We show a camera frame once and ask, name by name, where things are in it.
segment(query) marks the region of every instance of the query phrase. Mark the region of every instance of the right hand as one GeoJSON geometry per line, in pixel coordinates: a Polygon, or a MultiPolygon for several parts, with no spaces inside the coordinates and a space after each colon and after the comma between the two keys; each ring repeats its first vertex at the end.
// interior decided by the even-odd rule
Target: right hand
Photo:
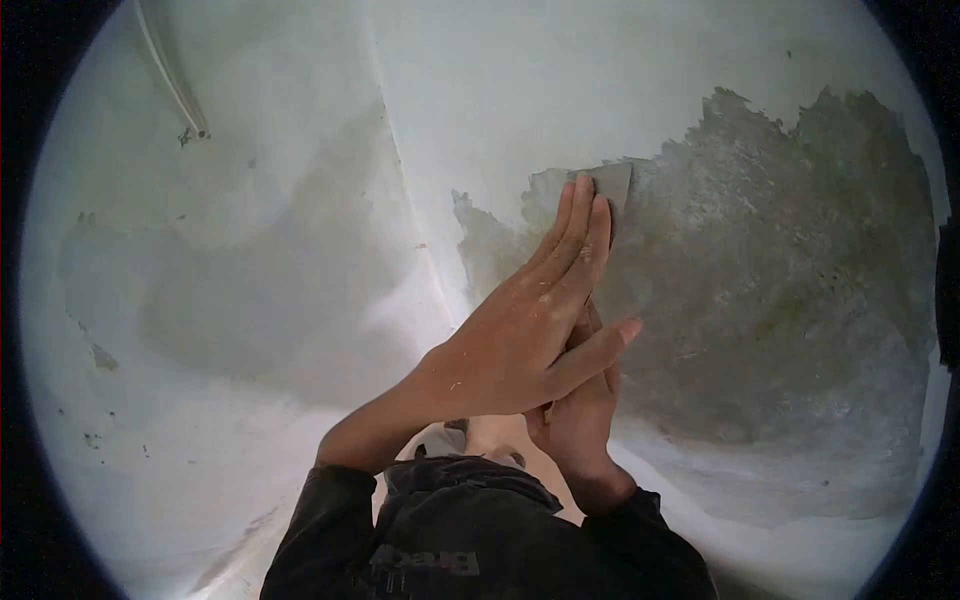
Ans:
{"type": "MultiPolygon", "coordinates": [[[[642,323],[635,323],[639,331],[642,323]]],[[[574,350],[602,328],[593,301],[588,300],[570,332],[567,351],[574,350]]],[[[590,477],[610,471],[612,461],[607,453],[607,441],[619,393],[620,365],[614,361],[552,405],[543,404],[524,412],[530,439],[553,459],[564,476],[590,477]]]]}
{"type": "Polygon", "coordinates": [[[607,198],[581,175],[564,186],[534,256],[408,377],[429,420],[522,413],[609,367],[639,331],[636,320],[591,330],[576,348],[566,342],[607,265],[610,240],[607,198]]]}

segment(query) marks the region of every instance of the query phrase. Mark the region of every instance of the forearm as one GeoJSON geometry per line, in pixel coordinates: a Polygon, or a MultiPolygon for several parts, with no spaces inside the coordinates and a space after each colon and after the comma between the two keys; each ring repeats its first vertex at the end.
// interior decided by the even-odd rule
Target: forearm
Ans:
{"type": "Polygon", "coordinates": [[[634,477],[606,452],[590,463],[558,465],[577,507],[587,516],[606,516],[636,491],[634,477]]]}
{"type": "Polygon", "coordinates": [[[317,467],[339,465],[376,475],[433,422],[429,401],[408,376],[333,426],[317,449],[317,467]]]}

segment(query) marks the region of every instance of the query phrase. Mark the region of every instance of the white paint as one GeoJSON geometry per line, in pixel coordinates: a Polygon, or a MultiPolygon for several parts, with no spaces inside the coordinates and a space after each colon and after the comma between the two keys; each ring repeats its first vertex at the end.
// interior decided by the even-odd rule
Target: white paint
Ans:
{"type": "MultiPolygon", "coordinates": [[[[946,218],[921,101],[852,0],[162,6],[213,139],[180,148],[122,6],[51,127],[23,255],[41,439],[134,598],[191,595],[269,515],[192,597],[256,594],[323,432],[471,308],[451,189],[516,222],[530,174],[653,156],[717,85],[790,126],[829,84],[903,113],[946,218]],[[119,367],[97,369],[91,343],[119,367]]],[[[946,381],[933,370],[927,460],[946,381]]],[[[849,595],[900,526],[715,519],[612,451],[717,564],[798,597],[849,595]]]]}
{"type": "Polygon", "coordinates": [[[213,139],[180,147],[121,6],[52,124],[23,255],[41,439],[133,598],[188,595],[264,515],[196,595],[268,564],[326,429],[449,331],[353,7],[160,7],[213,139]]]}

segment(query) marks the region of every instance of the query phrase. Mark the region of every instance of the fingernail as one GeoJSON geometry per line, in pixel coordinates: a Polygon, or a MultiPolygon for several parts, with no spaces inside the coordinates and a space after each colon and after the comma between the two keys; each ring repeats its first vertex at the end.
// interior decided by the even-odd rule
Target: fingernail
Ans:
{"type": "Polygon", "coordinates": [[[643,321],[640,319],[628,319],[617,330],[624,344],[630,344],[643,328],[643,321]]]}

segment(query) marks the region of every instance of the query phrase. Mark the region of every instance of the black sleeve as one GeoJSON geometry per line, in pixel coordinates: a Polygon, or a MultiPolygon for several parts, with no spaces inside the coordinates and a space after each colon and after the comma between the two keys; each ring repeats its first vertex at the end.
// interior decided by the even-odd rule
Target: black sleeve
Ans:
{"type": "Polygon", "coordinates": [[[350,567],[370,550],[374,488],[376,480],[363,471],[310,469],[260,598],[341,597],[350,567]]]}
{"type": "Polygon", "coordinates": [[[717,597],[704,557],[660,515],[658,493],[637,488],[609,515],[585,518],[583,531],[611,556],[621,577],[636,579],[652,598],[717,597]]]}

